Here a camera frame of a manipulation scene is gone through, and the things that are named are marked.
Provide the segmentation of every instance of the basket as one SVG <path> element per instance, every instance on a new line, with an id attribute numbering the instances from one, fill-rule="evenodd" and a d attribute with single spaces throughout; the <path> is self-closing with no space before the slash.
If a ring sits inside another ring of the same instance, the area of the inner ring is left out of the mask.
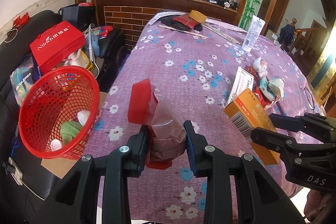
<path id="1" fill-rule="evenodd" d="M 28 91 L 19 114 L 22 142 L 33 155 L 43 159 L 63 157 L 78 160 L 95 123 L 99 105 L 99 87 L 95 77 L 79 66 L 64 66 L 41 77 Z M 77 120 L 81 110 L 90 116 L 73 140 L 52 151 L 53 139 L 62 141 L 61 124 Z"/>

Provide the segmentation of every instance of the power strip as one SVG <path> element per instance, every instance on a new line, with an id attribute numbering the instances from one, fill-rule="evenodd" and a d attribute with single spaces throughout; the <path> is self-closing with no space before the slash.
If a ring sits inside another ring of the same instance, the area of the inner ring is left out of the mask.
<path id="1" fill-rule="evenodd" d="M 22 172 L 20 168 L 16 165 L 15 161 L 11 157 L 9 157 L 8 163 L 15 167 L 15 174 L 11 173 L 12 177 L 15 179 L 18 185 L 22 185 Z"/>

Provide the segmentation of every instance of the green cloth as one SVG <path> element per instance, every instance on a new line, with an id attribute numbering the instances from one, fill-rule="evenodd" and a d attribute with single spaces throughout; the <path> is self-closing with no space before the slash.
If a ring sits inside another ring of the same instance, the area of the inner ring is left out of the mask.
<path id="1" fill-rule="evenodd" d="M 68 144 L 80 132 L 83 127 L 79 122 L 69 121 L 61 124 L 61 136 L 64 144 Z"/>

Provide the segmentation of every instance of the red box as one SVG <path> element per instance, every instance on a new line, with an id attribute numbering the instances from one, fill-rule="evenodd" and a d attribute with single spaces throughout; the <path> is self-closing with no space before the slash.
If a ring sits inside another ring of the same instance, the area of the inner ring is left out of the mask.
<path id="1" fill-rule="evenodd" d="M 84 34 L 67 21 L 54 25 L 30 44 L 30 49 L 45 74 L 85 45 Z"/>

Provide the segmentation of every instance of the door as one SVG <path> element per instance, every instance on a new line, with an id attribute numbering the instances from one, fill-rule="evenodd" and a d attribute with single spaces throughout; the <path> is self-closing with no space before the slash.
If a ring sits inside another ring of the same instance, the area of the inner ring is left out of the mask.
<path id="1" fill-rule="evenodd" d="M 277 0 L 277 2 L 275 3 L 273 13 L 268 22 L 268 25 L 272 26 L 269 29 L 272 30 L 274 33 L 276 33 L 279 29 L 281 20 L 284 17 L 285 11 L 287 9 L 288 2 L 289 0 Z"/>

